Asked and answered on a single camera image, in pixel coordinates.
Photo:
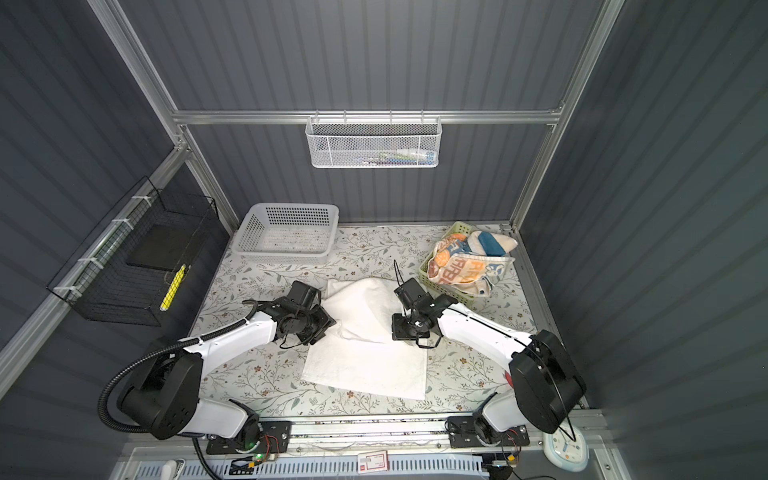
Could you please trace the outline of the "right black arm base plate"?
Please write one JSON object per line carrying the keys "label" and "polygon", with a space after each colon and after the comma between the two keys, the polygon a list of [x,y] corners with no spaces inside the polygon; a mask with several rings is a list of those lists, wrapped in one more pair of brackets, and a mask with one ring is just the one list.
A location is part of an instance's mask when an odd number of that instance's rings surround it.
{"label": "right black arm base plate", "polygon": [[499,432],[479,416],[449,416],[444,428],[454,449],[501,446],[515,449],[530,445],[524,425]]}

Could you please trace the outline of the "white terry towel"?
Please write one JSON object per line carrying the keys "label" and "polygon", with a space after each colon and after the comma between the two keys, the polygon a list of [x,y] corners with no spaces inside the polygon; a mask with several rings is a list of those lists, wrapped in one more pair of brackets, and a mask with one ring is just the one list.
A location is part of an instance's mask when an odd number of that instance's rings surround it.
{"label": "white terry towel", "polygon": [[330,279],[321,307],[336,321],[307,354],[301,379],[338,389],[423,400],[427,353],[392,338],[392,315],[402,311],[393,280]]}

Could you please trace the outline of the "green plastic towel basket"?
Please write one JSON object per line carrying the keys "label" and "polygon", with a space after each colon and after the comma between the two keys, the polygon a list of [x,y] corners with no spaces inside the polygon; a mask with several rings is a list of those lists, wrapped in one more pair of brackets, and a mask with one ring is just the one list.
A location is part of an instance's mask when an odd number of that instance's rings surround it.
{"label": "green plastic towel basket", "polygon": [[432,291],[453,296],[467,306],[476,299],[489,297],[512,258],[473,255],[466,239],[477,230],[470,224],[455,222],[422,262],[419,281]]}

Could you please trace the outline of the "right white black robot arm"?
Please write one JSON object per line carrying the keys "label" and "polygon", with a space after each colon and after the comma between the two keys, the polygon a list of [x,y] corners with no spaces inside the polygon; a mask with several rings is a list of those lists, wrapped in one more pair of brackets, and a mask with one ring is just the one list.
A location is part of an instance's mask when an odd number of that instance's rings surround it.
{"label": "right white black robot arm", "polygon": [[462,343],[505,369],[511,390],[490,395],[473,413],[474,435],[486,445],[504,441],[523,425],[553,434],[569,421],[584,396],[586,382],[561,340],[552,332],[513,330],[442,294],[428,294],[411,278],[394,290],[404,311],[392,315],[395,341],[420,341],[432,333],[440,341]]}

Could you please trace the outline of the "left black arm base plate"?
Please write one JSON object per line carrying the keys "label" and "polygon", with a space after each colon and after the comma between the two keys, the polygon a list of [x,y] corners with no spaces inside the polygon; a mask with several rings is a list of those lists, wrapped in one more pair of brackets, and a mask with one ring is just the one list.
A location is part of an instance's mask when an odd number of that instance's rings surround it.
{"label": "left black arm base plate", "polygon": [[277,455],[287,451],[293,424],[289,421],[247,422],[234,438],[216,437],[208,442],[208,455]]}

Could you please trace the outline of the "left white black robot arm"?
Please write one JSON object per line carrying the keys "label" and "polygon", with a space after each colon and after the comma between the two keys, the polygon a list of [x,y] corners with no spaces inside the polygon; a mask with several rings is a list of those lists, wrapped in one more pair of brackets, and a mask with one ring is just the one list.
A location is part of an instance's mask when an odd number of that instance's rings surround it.
{"label": "left white black robot arm", "polygon": [[245,303],[250,309],[243,318],[147,352],[120,370],[97,400],[101,422],[114,431],[148,433],[157,440],[216,436],[245,451],[264,444],[258,414],[234,399],[202,398],[204,378],[251,349],[290,336],[311,346],[335,321],[322,306],[321,291],[300,281],[275,300]]}

